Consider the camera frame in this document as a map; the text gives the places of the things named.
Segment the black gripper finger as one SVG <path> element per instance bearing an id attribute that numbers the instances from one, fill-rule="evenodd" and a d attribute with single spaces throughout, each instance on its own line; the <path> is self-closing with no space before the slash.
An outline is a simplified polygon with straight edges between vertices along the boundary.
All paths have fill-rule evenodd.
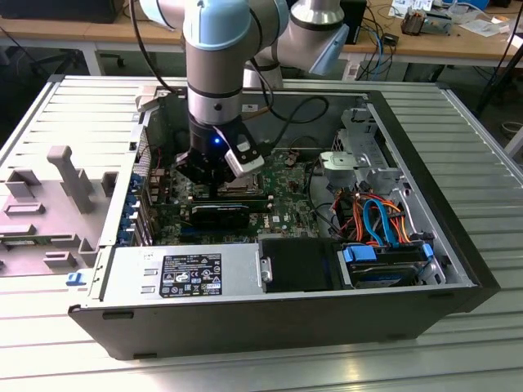
<path id="1" fill-rule="evenodd" d="M 217 180 L 215 171 L 218 160 L 196 149 L 178 154 L 175 159 L 175 168 L 193 184 L 205 185 L 210 197 L 217 195 Z"/>
<path id="2" fill-rule="evenodd" d="M 215 167 L 215 196 L 220 198 L 220 189 L 225 183 L 230 183 L 236 179 L 235 174 L 230 169 L 226 161 L 218 161 Z"/>

